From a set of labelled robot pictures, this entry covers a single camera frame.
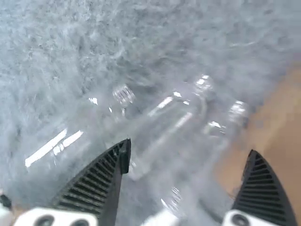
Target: screw hole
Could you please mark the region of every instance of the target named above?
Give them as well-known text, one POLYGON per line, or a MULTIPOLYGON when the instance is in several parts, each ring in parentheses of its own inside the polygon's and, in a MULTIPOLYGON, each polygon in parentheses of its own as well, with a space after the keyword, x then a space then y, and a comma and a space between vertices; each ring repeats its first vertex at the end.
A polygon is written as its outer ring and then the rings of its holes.
POLYGON ((250 226, 249 220, 241 214, 235 214, 232 217, 232 223, 236 226, 250 226))
POLYGON ((71 226, 89 226, 86 220, 77 220, 71 226))
POLYGON ((42 216, 36 221, 35 226, 52 226, 54 220, 55 218, 51 215, 42 216))

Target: ribbed rubber pad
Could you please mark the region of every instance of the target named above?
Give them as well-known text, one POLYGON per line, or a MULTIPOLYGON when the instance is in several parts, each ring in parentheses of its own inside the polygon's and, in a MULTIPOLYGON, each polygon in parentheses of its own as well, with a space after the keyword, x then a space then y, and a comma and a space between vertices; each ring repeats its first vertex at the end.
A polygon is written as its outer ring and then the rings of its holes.
POLYGON ((53 200, 53 208, 95 214, 115 224, 122 174, 128 173, 131 142, 116 144, 85 167, 53 200))
POLYGON ((297 225, 276 174, 267 161, 254 150, 250 152, 244 181, 232 208, 276 225, 297 225))

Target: fluffy carpet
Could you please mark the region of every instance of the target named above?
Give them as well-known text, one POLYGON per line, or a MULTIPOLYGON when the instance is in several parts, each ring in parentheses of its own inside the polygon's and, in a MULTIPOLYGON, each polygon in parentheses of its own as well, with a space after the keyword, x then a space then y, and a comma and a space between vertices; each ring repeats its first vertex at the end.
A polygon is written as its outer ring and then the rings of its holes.
MULTIPOLYGON (((14 186, 25 143, 95 90, 126 82, 152 96, 206 73, 221 103, 260 105, 300 59, 300 9, 299 0, 3 0, 0 187, 14 186)), ((139 206, 122 189, 120 211, 139 206)))

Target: plastic bottle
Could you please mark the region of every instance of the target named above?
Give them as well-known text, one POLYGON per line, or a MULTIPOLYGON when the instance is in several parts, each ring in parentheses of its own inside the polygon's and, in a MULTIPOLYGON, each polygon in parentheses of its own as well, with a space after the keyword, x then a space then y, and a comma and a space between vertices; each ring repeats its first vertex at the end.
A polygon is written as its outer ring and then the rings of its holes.
POLYGON ((22 147, 7 167, 3 190, 23 207, 46 205, 109 148, 105 141, 110 130, 127 121, 125 112, 134 100, 126 85, 107 94, 92 93, 38 133, 23 136, 22 147))
MULTIPOLYGON (((238 130, 244 126, 249 113, 249 107, 246 103, 236 101, 226 116, 216 121, 210 121, 200 134, 202 136, 200 142, 204 144, 200 144, 202 152, 211 152, 202 163, 199 156, 190 153, 191 158, 188 162, 178 159, 171 166, 166 166, 166 171, 158 177, 162 177, 163 180, 173 177, 171 180, 173 185, 171 188, 169 187, 171 192, 167 196, 164 195, 165 192, 159 192, 163 194, 163 198, 161 198, 163 209, 156 215, 149 217, 145 222, 156 222, 154 225, 176 226, 186 217, 187 209, 197 208, 197 190, 201 189, 199 183, 206 178, 206 175, 210 174, 214 163, 226 145, 231 142, 233 135, 237 134, 238 130), (167 215, 170 224, 164 224, 163 215, 167 215)), ((160 183, 161 187, 166 188, 170 185, 169 182, 160 183)))
POLYGON ((164 144, 183 129, 200 124, 214 98, 214 85, 208 75, 183 82, 166 93, 162 101, 150 108, 129 132, 133 142, 129 175, 138 180, 147 174, 155 160, 166 150, 164 144))

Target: transparent bottle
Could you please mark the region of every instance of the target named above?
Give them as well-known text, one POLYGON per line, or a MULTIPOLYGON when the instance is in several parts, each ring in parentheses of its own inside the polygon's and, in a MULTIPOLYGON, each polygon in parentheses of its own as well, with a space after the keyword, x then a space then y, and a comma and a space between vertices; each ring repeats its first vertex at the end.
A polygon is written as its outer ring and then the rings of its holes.
POLYGON ((226 115, 210 121, 203 128, 199 134, 200 139, 196 141, 201 149, 190 151, 188 159, 178 158, 165 165, 164 170, 157 175, 158 187, 153 188, 155 197, 162 195, 160 200, 163 208, 148 220, 152 219, 157 225, 163 225, 162 215, 165 214, 174 223, 170 225, 178 225, 189 211, 197 208, 202 182, 210 177, 221 152, 245 125, 249 113, 246 103, 236 101, 226 115))
POLYGON ((5 193, 26 208, 46 205, 65 183, 109 148, 108 134, 127 120, 124 112, 134 101, 126 85, 106 94, 94 92, 37 133, 24 135, 22 147, 7 168, 5 193))
POLYGON ((165 144, 176 134, 200 124, 207 114, 207 105, 214 98, 214 85, 208 75, 183 82, 165 94, 136 122, 129 132, 133 142, 129 176, 138 180, 147 174, 157 158, 168 151, 165 144))

